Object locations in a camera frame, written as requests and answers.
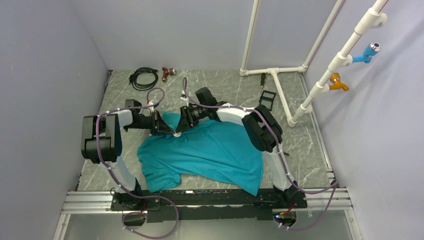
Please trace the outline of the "teal t-shirt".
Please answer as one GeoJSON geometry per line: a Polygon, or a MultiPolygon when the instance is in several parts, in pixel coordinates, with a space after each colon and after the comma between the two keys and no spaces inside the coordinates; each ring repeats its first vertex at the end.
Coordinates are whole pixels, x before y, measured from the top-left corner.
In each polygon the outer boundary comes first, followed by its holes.
{"type": "Polygon", "coordinates": [[[181,136],[147,137],[137,149],[141,171],[150,192],[169,190],[182,175],[233,184],[256,196],[264,163],[243,126],[206,120],[181,136]]]}

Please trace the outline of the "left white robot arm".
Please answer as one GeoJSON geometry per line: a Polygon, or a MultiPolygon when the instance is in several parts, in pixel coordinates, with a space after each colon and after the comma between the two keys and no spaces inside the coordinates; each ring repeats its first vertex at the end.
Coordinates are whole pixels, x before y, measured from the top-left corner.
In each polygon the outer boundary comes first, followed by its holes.
{"type": "Polygon", "coordinates": [[[115,183],[114,197],[131,210],[139,209],[144,203],[142,188],[122,157],[121,131],[129,129],[149,130],[150,135],[172,135],[175,133],[155,109],[159,103],[148,101],[143,107],[135,99],[127,99],[123,109],[105,115],[89,115],[82,119],[81,154],[93,164],[101,165],[115,183]]]}

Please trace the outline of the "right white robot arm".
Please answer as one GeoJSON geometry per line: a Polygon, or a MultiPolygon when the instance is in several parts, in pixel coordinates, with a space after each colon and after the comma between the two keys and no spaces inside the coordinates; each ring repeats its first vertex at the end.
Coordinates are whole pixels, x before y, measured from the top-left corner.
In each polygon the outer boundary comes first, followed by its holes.
{"type": "Polygon", "coordinates": [[[217,122],[229,122],[244,127],[252,145],[263,153],[271,168],[276,203],[289,207],[298,194],[297,182],[288,170],[282,148],[283,130],[270,110],[264,105],[243,108],[226,101],[217,101],[207,87],[195,92],[198,102],[180,108],[180,120],[176,132],[184,132],[199,124],[204,118],[217,122]]]}

